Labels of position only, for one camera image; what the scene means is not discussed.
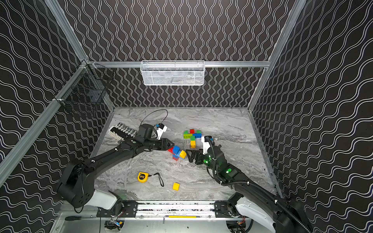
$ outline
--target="aluminum rail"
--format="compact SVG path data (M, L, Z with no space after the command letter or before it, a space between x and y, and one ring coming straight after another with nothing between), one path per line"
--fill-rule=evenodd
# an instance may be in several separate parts
M91 64L99 64L107 68L140 68L141 62L88 62ZM229 67L269 67L268 61L237 61L237 62L221 62L221 61L207 61L206 68L229 68Z

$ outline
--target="marble table surface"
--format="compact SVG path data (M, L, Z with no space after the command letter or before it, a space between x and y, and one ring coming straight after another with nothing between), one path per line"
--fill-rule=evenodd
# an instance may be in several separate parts
M121 122L138 129L141 120L156 108L117 108L111 125ZM239 108L168 108L163 122L168 138L181 149L190 148L190 140L183 138L188 129L199 129L203 135L211 135L229 163L241 169L250 179L275 193L263 156L260 152L246 109ZM160 123L165 111L153 113L144 123ZM197 148L202 148L196 140ZM116 139L106 134L98 154L118 145ZM161 187L158 176L148 178L145 183L137 180L140 171L154 174L159 172L164 181ZM179 183L178 191L172 189ZM172 159L168 151L152 151L139 154L101 174L95 181L95 188L114 191L123 199L134 200L226 200L235 191L216 183L206 172L205 165L189 163L188 159Z

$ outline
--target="black wavy pattern wallpaper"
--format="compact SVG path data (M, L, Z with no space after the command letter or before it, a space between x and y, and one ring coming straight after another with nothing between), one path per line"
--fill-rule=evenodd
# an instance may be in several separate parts
M373 231L373 1L309 0L253 111L315 233Z
M59 0L90 60L269 60L294 0Z
M146 86L140 69L115 70L108 93L118 107L247 107L263 68L206 68L203 86Z
M0 1L0 159L34 123L80 61L43 0ZM52 118L0 187L0 232L49 232L63 168L87 158L108 116Z
M43 0L0 1L0 161L80 61Z
M48 233L62 205L56 192L67 163L91 155L109 111L74 118L63 107L0 188L0 232Z

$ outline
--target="metal base plate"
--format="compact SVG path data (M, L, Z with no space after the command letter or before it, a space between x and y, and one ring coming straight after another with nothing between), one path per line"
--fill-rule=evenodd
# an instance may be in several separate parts
M138 203L136 201L123 201L122 203L125 208L125 211L120 217L134 218L136 216ZM110 211L99 208L96 217L108 218L110 217Z
M215 217L217 218L227 218L230 217L227 209L226 201L216 201L214 203Z

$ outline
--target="blue lego brick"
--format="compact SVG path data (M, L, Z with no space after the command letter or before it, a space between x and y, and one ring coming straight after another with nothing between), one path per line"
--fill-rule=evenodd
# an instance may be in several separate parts
M180 147L178 147L178 146L174 146L174 147L173 147L172 152L173 152L174 154L177 154L179 151L180 151Z
M195 138L202 138L202 134L201 133L194 133L193 136L195 136Z

